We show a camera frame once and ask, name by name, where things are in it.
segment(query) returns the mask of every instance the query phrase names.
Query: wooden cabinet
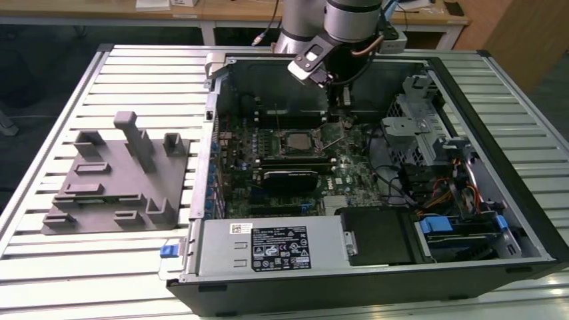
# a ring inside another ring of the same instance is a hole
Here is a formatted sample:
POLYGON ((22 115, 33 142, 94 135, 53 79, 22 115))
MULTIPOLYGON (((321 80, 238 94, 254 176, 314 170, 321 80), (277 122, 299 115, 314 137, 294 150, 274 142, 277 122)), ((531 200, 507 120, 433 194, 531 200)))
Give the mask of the wooden cabinet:
POLYGON ((487 50, 528 92, 569 47, 569 0, 458 0, 458 3, 471 23, 454 49, 487 50))

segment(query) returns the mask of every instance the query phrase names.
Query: red wire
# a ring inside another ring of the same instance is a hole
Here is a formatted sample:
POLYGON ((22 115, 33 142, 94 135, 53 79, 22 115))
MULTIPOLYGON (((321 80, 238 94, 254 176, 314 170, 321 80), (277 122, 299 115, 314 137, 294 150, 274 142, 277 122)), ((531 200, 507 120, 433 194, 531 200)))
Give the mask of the red wire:
POLYGON ((439 179, 437 179, 435 181, 434 181, 434 184, 433 184, 433 194, 431 194, 431 198, 434 198, 434 195, 437 194, 437 186, 438 186, 438 184, 442 182, 442 181, 445 181, 445 180, 447 180, 449 178, 439 178, 439 179))

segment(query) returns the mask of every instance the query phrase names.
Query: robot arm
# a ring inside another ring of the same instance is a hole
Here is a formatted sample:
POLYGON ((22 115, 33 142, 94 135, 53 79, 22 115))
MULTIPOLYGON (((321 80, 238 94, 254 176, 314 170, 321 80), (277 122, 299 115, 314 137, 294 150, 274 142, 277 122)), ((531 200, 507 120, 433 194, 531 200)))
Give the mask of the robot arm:
POLYGON ((330 107, 365 70, 383 40, 379 26, 397 0, 283 0, 277 53, 297 53, 287 69, 302 83, 326 88, 330 107))

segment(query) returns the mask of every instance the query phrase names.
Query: motherboard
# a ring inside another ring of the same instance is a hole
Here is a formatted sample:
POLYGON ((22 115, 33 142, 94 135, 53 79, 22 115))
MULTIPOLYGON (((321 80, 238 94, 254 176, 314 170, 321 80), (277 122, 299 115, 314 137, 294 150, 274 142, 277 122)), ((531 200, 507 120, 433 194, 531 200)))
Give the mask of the motherboard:
POLYGON ((223 123, 225 218, 329 215, 335 207, 381 205, 367 163, 370 126, 351 121, 314 129, 223 123))

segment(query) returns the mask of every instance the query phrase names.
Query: white label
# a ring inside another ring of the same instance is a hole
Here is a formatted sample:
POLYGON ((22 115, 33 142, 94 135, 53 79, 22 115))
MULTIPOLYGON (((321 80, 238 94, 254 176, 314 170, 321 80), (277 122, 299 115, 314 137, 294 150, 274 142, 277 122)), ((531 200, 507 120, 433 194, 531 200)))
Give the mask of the white label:
POLYGON ((251 223, 231 223, 229 225, 229 234, 239 235, 242 233, 250 233, 251 223))
POLYGON ((171 15, 174 18, 197 19, 197 15, 171 15))
POLYGON ((297 257, 295 258, 295 262, 297 263, 299 263, 299 262, 309 262, 310 261, 310 258, 309 257, 297 257))

